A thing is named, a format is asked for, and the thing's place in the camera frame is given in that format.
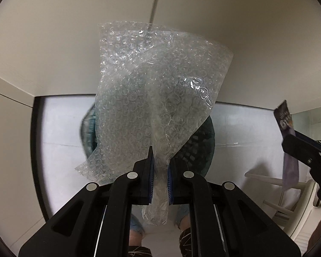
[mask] round metal joint cap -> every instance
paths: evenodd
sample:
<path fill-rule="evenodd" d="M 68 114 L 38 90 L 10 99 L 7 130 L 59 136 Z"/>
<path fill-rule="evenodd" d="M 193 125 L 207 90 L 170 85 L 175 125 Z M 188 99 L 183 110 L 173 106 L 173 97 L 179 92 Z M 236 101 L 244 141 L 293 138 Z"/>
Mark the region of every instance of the round metal joint cap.
<path fill-rule="evenodd" d="M 234 183 L 231 183 L 231 182 L 227 182 L 223 185 L 225 187 L 225 189 L 227 190 L 233 190 L 235 188 L 235 185 Z"/>
<path fill-rule="evenodd" d="M 93 191 L 97 188 L 97 185 L 95 183 L 90 183 L 87 185 L 87 190 L 88 191 Z"/>
<path fill-rule="evenodd" d="M 192 178 L 194 176 L 194 173 L 191 172 L 191 171 L 185 171 L 183 173 L 183 176 L 186 177 L 186 178 Z"/>
<path fill-rule="evenodd" d="M 129 179 L 135 179 L 136 177 L 138 177 L 138 173 L 137 173 L 137 172 L 129 172 L 129 173 L 127 174 L 127 177 L 128 177 Z"/>

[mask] plastic packet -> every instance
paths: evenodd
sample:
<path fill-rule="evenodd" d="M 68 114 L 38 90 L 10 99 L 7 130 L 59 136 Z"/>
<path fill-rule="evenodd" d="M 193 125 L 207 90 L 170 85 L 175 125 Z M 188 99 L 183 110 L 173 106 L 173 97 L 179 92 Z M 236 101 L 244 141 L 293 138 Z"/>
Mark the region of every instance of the plastic packet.
<path fill-rule="evenodd" d="M 140 22 L 101 25 L 100 50 L 98 146 L 76 170 L 111 183 L 152 145 L 154 191 L 143 217 L 165 224 L 169 160 L 210 114 L 233 54 L 201 36 Z"/>

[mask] white floor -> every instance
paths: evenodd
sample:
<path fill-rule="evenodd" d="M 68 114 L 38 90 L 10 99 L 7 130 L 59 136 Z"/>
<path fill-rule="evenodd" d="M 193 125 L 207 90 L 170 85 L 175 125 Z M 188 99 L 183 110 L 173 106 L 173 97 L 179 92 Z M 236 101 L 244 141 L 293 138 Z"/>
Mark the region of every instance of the white floor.
<path fill-rule="evenodd" d="M 88 183 L 74 169 L 86 160 L 81 140 L 81 120 L 94 103 L 94 96 L 57 96 L 45 99 L 42 115 L 42 168 L 51 213 L 55 214 L 73 195 Z M 246 179 L 247 171 L 281 178 L 283 166 L 282 137 L 270 110 L 216 103 L 211 113 L 215 130 L 215 153 L 206 179 L 222 184 L 236 183 L 269 216 L 275 211 L 262 204 L 266 199 L 279 203 L 281 189 Z M 306 180 L 307 169 L 300 165 L 300 180 Z M 285 193 L 282 206 L 289 206 L 297 192 Z M 169 209 L 165 226 L 145 225 L 143 246 L 153 256 L 181 256 L 179 230 L 173 225 L 176 206 Z M 137 206 L 133 212 L 141 217 Z"/>

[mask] clear plastic bubble wrap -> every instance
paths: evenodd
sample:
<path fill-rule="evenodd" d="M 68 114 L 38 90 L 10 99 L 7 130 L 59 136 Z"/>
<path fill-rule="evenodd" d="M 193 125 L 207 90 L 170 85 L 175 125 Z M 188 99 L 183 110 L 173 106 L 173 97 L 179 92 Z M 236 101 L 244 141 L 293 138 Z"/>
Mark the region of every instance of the clear plastic bubble wrap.
<path fill-rule="evenodd" d="M 233 54 L 201 36 L 141 22 L 101 25 L 100 50 L 98 146 L 76 170 L 111 183 L 152 145 L 153 198 L 142 212 L 148 223 L 165 224 L 169 160 L 210 114 Z"/>

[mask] white chair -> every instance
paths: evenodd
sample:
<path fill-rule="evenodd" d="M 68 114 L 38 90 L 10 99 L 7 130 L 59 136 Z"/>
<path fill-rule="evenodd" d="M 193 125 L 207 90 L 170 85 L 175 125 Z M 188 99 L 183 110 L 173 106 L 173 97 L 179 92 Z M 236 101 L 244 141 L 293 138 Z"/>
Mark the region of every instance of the white chair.
<path fill-rule="evenodd" d="M 245 177 L 282 186 L 282 179 L 256 175 L 249 172 L 245 174 Z M 273 221 L 299 246 L 302 254 L 307 250 L 310 236 L 321 220 L 321 207 L 313 206 L 317 187 L 317 183 L 312 179 L 307 183 L 299 182 L 293 187 L 302 190 L 299 201 L 293 211 L 268 202 L 267 200 L 263 202 L 277 210 Z"/>

